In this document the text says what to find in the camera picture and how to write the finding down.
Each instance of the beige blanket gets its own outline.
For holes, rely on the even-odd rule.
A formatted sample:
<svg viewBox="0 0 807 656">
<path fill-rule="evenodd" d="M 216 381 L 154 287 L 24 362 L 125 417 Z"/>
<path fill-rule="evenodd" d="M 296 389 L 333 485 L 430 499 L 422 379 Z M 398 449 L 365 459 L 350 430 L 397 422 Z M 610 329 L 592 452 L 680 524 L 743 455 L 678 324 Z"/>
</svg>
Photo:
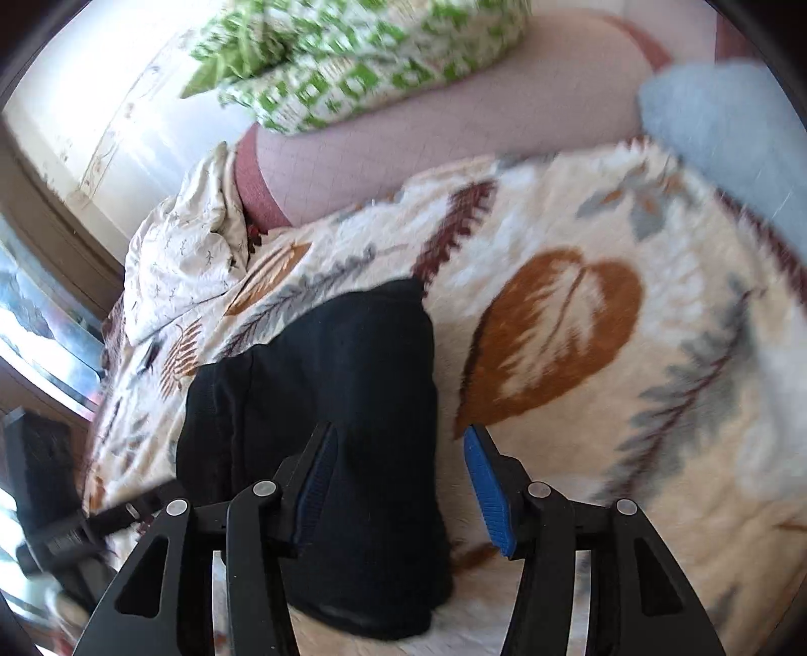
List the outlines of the beige blanket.
<svg viewBox="0 0 807 656">
<path fill-rule="evenodd" d="M 569 498 L 639 501 L 727 653 L 753 654 L 805 575 L 807 322 L 788 276 L 800 265 L 749 226 L 636 141 L 460 162 L 393 200 L 275 230 L 234 288 L 123 348 L 95 422 L 88 505 L 173 475 L 198 366 L 328 298 L 418 275 L 456 593 L 427 635 L 394 644 L 295 615 L 301 652 L 499 653 L 521 565 L 489 545 L 464 470 L 458 437 L 477 421 Z M 119 540 L 119 556 L 132 545 Z M 569 654 L 583 652 L 584 600 Z"/>
</svg>

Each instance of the black garment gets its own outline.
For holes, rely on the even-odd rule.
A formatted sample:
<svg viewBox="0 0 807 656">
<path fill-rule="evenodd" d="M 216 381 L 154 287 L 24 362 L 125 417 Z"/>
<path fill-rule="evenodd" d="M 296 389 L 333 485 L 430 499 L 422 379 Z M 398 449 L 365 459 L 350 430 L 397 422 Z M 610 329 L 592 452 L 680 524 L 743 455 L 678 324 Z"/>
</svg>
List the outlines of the black garment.
<svg viewBox="0 0 807 656">
<path fill-rule="evenodd" d="M 332 422 L 339 456 L 314 543 L 282 564 L 291 605 L 357 635 L 423 633 L 451 591 L 437 509 L 432 324 L 415 280 L 331 299 L 266 345 L 199 369 L 177 450 L 195 504 L 271 478 Z"/>
</svg>

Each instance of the round metal pin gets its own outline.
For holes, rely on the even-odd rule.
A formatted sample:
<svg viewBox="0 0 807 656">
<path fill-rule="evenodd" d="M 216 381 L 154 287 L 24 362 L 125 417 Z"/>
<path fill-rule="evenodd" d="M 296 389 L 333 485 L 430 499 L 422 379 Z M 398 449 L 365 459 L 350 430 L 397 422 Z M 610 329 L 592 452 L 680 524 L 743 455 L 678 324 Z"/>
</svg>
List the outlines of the round metal pin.
<svg viewBox="0 0 807 656">
<path fill-rule="evenodd" d="M 168 507 L 165 509 L 172 517 L 177 517 L 181 515 L 188 509 L 188 502 L 184 498 L 176 498 L 171 503 L 168 504 Z"/>
<path fill-rule="evenodd" d="M 527 492 L 529 492 L 529 496 L 531 497 L 546 498 L 552 494 L 552 488 L 546 483 L 530 483 Z"/>
<path fill-rule="evenodd" d="M 278 487 L 272 481 L 258 481 L 253 486 L 253 493 L 256 497 L 268 497 L 274 494 Z"/>
<path fill-rule="evenodd" d="M 639 506 L 632 502 L 629 498 L 621 498 L 617 501 L 617 510 L 623 515 L 636 515 Z"/>
</svg>

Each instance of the green patterned cloth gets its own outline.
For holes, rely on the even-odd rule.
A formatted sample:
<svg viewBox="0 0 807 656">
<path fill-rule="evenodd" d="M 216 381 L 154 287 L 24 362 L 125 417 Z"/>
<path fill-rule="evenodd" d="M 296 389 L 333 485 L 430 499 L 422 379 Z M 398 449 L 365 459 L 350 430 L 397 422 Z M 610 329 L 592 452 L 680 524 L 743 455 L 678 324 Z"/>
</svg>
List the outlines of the green patterned cloth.
<svg viewBox="0 0 807 656">
<path fill-rule="evenodd" d="M 182 97 L 219 88 L 265 128 L 307 132 L 490 65 L 529 14 L 529 0 L 229 0 Z"/>
</svg>

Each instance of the light blue pillow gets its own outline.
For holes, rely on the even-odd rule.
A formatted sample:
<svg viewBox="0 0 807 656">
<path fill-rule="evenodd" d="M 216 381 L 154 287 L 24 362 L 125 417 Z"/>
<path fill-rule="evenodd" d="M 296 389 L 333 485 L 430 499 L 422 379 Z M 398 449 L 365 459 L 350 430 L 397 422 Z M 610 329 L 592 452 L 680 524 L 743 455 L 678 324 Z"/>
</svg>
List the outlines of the light blue pillow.
<svg viewBox="0 0 807 656">
<path fill-rule="evenodd" d="M 807 261 L 807 130 L 756 62 L 672 66 L 639 91 L 645 131 L 768 219 Z"/>
</svg>

